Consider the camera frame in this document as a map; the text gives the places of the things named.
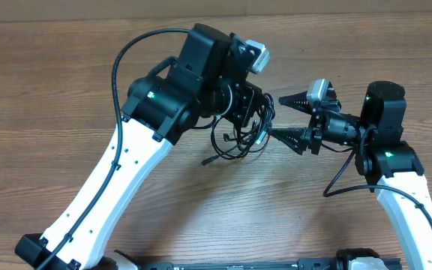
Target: black cable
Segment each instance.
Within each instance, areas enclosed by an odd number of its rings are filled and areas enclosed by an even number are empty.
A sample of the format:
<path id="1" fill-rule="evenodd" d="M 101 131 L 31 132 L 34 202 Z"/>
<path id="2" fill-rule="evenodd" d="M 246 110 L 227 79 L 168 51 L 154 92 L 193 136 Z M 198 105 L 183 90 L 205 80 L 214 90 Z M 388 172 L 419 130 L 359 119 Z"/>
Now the black cable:
<path id="1" fill-rule="evenodd" d="M 344 164 L 341 167 L 341 169 L 339 170 L 339 172 L 337 172 L 337 174 L 334 176 L 334 178 L 328 184 L 328 186 L 326 187 L 326 189 L 322 192 L 322 195 L 324 197 L 327 197 L 328 191 L 332 188 L 332 186 L 336 183 L 336 181 L 341 177 L 341 175 L 344 173 L 344 170 L 348 167 L 348 165 L 350 165 L 350 162 L 353 159 L 354 154 L 355 154 L 355 151 L 352 150 L 351 154 L 349 154 L 349 157 L 346 159 L 346 162 L 344 162 Z"/>
<path id="2" fill-rule="evenodd" d="M 207 125 L 203 125 L 201 127 L 192 127 L 192 129 L 208 129 L 208 128 L 211 128 L 215 122 L 216 122 L 216 116 L 213 116 L 213 120 L 211 121 L 211 123 L 209 123 Z"/>
<path id="3" fill-rule="evenodd" d="M 165 68 L 169 67 L 173 62 L 177 62 L 177 61 L 178 61 L 178 59 L 174 56 L 170 56 L 170 57 L 164 59 L 163 61 L 161 61 L 161 63 L 157 64 L 155 67 L 153 67 L 148 72 L 148 77 L 155 77 L 161 71 L 163 71 Z"/>
<path id="4" fill-rule="evenodd" d="M 234 138 L 229 138 L 227 134 L 224 134 L 225 141 L 236 142 L 236 146 L 230 148 L 229 150 L 222 150 L 216 142 L 215 128 L 218 126 L 221 118 L 214 122 L 214 124 L 211 126 L 211 144 L 217 155 L 203 160 L 203 165 L 206 165 L 218 158 L 223 158 L 226 160 L 244 158 L 248 153 L 262 151 L 268 145 L 269 135 L 266 134 L 267 138 L 265 140 L 265 143 L 257 150 L 251 150 L 251 147 L 254 146 L 263 131 L 268 132 L 269 128 L 271 127 L 271 121 L 275 118 L 276 115 L 275 102 L 273 101 L 272 96 L 268 93 L 265 93 L 262 96 L 264 97 L 264 99 L 262 100 L 261 105 L 256 110 L 256 114 L 259 116 L 259 122 L 254 122 L 249 131 L 243 131 L 241 130 L 241 128 L 233 127 Z M 238 148 L 239 153 L 230 154 L 230 152 L 236 148 Z"/>
<path id="5" fill-rule="evenodd" d="M 84 212 L 79 216 L 79 218 L 76 220 L 74 225 L 71 227 L 69 232 L 64 235 L 64 238 L 59 242 L 58 246 L 51 252 L 51 254 L 35 269 L 35 270 L 43 270 L 44 267 L 56 256 L 56 254 L 63 248 L 63 246 L 73 238 L 74 232 L 76 232 L 77 228 L 80 226 L 80 224 L 83 222 L 83 220 L 86 218 L 86 216 L 89 214 L 89 212 L 92 210 L 92 208 L 95 206 L 96 202 L 101 197 L 101 194 L 103 194 L 104 190 L 106 189 L 107 185 L 110 183 L 111 178 L 113 177 L 114 172 L 116 171 L 116 168 L 118 167 L 119 157 L 121 156 L 121 150 L 123 145 L 123 127 L 122 127 L 122 117 L 121 117 L 121 111 L 119 108 L 119 99 L 118 99 L 118 89 L 116 87 L 116 74 L 118 73 L 118 67 L 119 62 L 121 61 L 123 55 L 131 48 L 135 43 L 138 41 L 141 41 L 142 39 L 151 37 L 152 35 L 158 35 L 162 33 L 189 33 L 188 29 L 183 28 L 165 28 L 165 29 L 159 29 L 147 32 L 145 34 L 140 35 L 139 37 L 134 38 L 132 41 L 130 41 L 124 48 L 119 52 L 118 56 L 116 57 L 116 60 L 114 62 L 114 65 L 112 66 L 112 74 L 111 74 L 111 88 L 112 88 L 112 102 L 114 103 L 114 110 L 116 115 L 116 126 L 118 131 L 118 144 L 116 147 L 116 153 L 114 160 L 112 161 L 112 166 L 109 169 L 109 172 L 104 179 L 103 184 L 97 191 L 96 195 L 94 195 L 91 202 L 88 204 Z"/>
<path id="6" fill-rule="evenodd" d="M 375 130 L 377 127 L 375 124 L 371 124 L 369 127 L 366 128 L 363 135 L 361 136 L 361 140 L 359 142 L 359 154 L 361 156 L 364 156 L 363 149 L 365 147 L 365 140 L 368 138 L 368 134 L 370 131 Z"/>
<path id="7" fill-rule="evenodd" d="M 349 147 L 349 148 L 346 148 L 344 150 L 336 150 L 336 149 L 334 149 L 332 147 L 327 146 L 324 143 L 321 143 L 321 146 L 324 147 L 324 148 L 326 148 L 326 149 L 328 149 L 329 151 L 333 151 L 333 152 L 336 152 L 336 153 L 346 153 L 346 152 L 349 152 L 349 151 L 353 150 L 353 147 Z"/>
<path id="8" fill-rule="evenodd" d="M 431 230 L 432 230 L 432 217 L 429 215 L 425 206 L 422 203 L 420 203 L 417 199 L 415 199 L 413 196 L 409 195 L 408 193 L 406 193 L 402 190 L 398 190 L 397 188 L 387 187 L 385 185 L 380 185 L 380 184 L 367 184 L 367 185 L 358 185 L 358 186 L 353 186 L 353 187 L 345 187 L 345 188 L 341 188 L 340 190 L 336 190 L 336 191 L 332 191 L 332 192 L 328 193 L 329 190 L 332 188 L 332 186 L 335 184 L 335 182 L 344 173 L 344 170 L 348 167 L 351 160 L 353 159 L 354 154 L 355 154 L 355 151 L 353 150 L 351 152 L 351 154 L 349 155 L 349 157 L 347 158 L 344 165 L 339 170 L 339 172 L 337 172 L 336 176 L 331 180 L 331 182 L 328 184 L 326 189 L 322 192 L 322 195 L 324 197 L 331 197 L 334 195 L 343 194 L 343 193 L 350 192 L 350 191 L 363 190 L 363 189 L 382 189 L 382 190 L 392 191 L 392 192 L 400 194 L 400 195 L 406 197 L 407 199 L 411 200 L 415 204 L 415 207 L 417 209 L 421 210 L 423 215 L 426 217 L 427 222 L 429 223 Z"/>
<path id="9" fill-rule="evenodd" d="M 398 190 L 397 188 L 394 188 L 394 187 L 387 187 L 385 185 L 380 185 L 380 184 L 358 185 L 358 186 L 354 186 L 354 187 L 341 188 L 340 190 L 336 190 L 336 191 L 333 191 L 331 193 L 327 193 L 325 197 L 331 197 L 334 195 L 343 194 L 343 193 L 350 192 L 350 191 L 363 190 L 363 189 L 387 190 L 387 191 L 392 191 L 392 192 L 395 192 L 397 194 L 400 194 L 400 195 L 406 197 L 407 199 L 409 199 L 410 201 L 412 201 L 415 204 L 415 207 L 417 209 L 421 210 L 423 215 L 426 217 L 427 222 L 429 223 L 429 226 L 431 227 L 431 230 L 432 230 L 432 217 L 429 215 L 428 210 L 426 210 L 425 206 L 422 203 L 420 203 L 417 199 L 415 199 L 413 196 L 409 195 L 408 193 L 406 193 L 402 190 Z"/>

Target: wood grain surface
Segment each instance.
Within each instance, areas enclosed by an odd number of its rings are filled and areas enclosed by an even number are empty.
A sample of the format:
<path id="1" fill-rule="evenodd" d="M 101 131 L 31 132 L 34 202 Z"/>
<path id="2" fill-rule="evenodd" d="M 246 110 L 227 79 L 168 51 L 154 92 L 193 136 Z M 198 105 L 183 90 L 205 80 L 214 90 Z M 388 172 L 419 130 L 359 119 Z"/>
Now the wood grain surface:
<path id="1" fill-rule="evenodd" d="M 0 22 L 432 11 L 432 0 L 0 0 Z"/>
<path id="2" fill-rule="evenodd" d="M 358 115 L 369 83 L 405 86 L 403 138 L 432 197 L 432 13 L 0 23 L 0 269 L 29 269 L 15 244 L 56 220 L 107 146 L 119 50 L 149 30 L 196 22 L 266 44 L 272 59 L 249 80 L 275 99 L 325 77 L 343 112 Z M 133 80 L 177 56 L 184 39 L 165 34 L 131 49 L 118 76 L 121 101 Z M 302 113 L 275 109 L 275 127 L 308 124 Z M 217 138 L 229 129 L 222 124 Z M 273 139 L 261 155 L 200 165 L 213 154 L 207 130 L 187 132 L 145 180 L 107 249 L 177 263 L 332 257 L 360 247 L 403 257 L 373 194 L 321 196 L 345 154 L 299 156 Z M 336 186 L 364 183 L 352 165 Z"/>

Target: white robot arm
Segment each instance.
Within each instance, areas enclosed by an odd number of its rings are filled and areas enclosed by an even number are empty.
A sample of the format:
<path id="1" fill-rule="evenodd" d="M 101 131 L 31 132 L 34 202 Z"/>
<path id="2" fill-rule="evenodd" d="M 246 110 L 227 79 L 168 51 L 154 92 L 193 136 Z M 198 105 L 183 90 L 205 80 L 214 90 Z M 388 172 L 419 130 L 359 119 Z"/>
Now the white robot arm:
<path id="1" fill-rule="evenodd" d="M 432 201 L 428 181 L 416 172 L 395 172 L 377 183 L 410 194 L 424 205 L 432 218 Z M 432 229 L 428 219 L 414 202 L 389 190 L 375 190 L 377 199 L 389 216 L 403 248 L 409 269 L 432 269 Z"/>
<path id="2" fill-rule="evenodd" d="M 117 133 L 115 130 L 106 151 L 73 202 L 41 236 L 47 240 L 48 251 L 56 248 L 98 192 L 114 158 Z M 80 264 L 80 269 L 90 269 L 100 262 L 111 233 L 134 194 L 146 176 L 173 147 L 166 139 L 155 141 L 152 138 L 153 133 L 149 127 L 134 119 L 123 122 L 124 140 L 119 159 L 120 167 L 96 205 L 73 234 L 73 241 L 68 242 L 56 255 L 60 260 L 67 264 L 75 260 Z"/>

